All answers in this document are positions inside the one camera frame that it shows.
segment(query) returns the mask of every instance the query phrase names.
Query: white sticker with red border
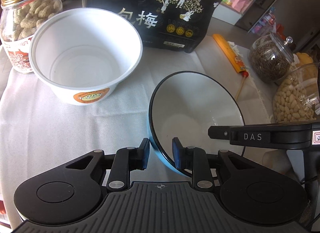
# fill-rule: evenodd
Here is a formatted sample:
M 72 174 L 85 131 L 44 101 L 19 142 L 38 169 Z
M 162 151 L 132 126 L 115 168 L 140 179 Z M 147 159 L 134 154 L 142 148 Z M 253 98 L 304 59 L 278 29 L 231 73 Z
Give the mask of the white sticker with red border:
M 313 131 L 312 132 L 312 144 L 313 145 L 320 145 L 320 131 Z

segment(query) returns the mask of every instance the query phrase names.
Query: white tablecloth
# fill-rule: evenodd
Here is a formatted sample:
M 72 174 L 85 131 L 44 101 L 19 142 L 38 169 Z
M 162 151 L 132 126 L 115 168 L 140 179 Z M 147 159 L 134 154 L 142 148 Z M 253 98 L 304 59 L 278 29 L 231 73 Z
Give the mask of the white tablecloth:
M 248 51 L 241 52 L 246 57 Z M 113 154 L 119 148 L 137 147 L 147 137 L 154 88 L 181 70 L 206 73 L 232 95 L 242 79 L 209 36 L 190 54 L 144 48 L 136 70 L 108 98 L 88 106 L 62 103 L 34 74 L 12 70 L 0 101 L 0 185 L 12 228 L 20 224 L 13 204 L 20 183 L 94 149 Z M 246 124 L 269 122 L 274 89 L 267 87 L 259 97 L 256 85 L 247 79 L 238 101 Z M 261 162 L 264 152 L 247 149 L 245 156 Z M 187 179 L 166 168 L 152 149 L 148 168 L 131 172 L 131 180 Z

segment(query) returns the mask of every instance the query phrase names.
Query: metal bolt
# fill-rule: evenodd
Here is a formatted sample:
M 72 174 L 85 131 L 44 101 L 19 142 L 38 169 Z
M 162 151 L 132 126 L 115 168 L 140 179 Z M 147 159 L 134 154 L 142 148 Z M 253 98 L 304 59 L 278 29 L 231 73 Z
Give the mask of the metal bolt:
M 113 189 L 120 189 L 124 186 L 124 183 L 119 180 L 114 180 L 111 183 L 109 183 L 109 187 Z
M 212 187 L 212 182 L 208 181 L 208 180 L 201 180 L 197 183 L 198 187 L 203 188 L 203 189 L 207 189 Z

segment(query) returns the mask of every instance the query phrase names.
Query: orange sticker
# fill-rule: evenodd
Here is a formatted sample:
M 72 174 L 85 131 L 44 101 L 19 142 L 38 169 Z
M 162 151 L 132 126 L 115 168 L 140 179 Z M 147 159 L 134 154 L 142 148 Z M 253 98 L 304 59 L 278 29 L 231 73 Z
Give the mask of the orange sticker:
M 80 103 L 93 103 L 102 99 L 109 92 L 109 90 L 110 88 L 105 88 L 92 92 L 80 92 L 78 94 L 75 94 L 73 98 Z

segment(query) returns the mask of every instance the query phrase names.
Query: black package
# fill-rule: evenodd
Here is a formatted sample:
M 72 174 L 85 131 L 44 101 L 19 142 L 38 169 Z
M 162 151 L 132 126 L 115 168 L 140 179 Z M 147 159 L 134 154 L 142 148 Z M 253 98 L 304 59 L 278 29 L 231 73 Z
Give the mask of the black package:
M 144 46 L 192 52 L 203 40 L 213 11 L 222 0 L 88 0 L 126 18 Z

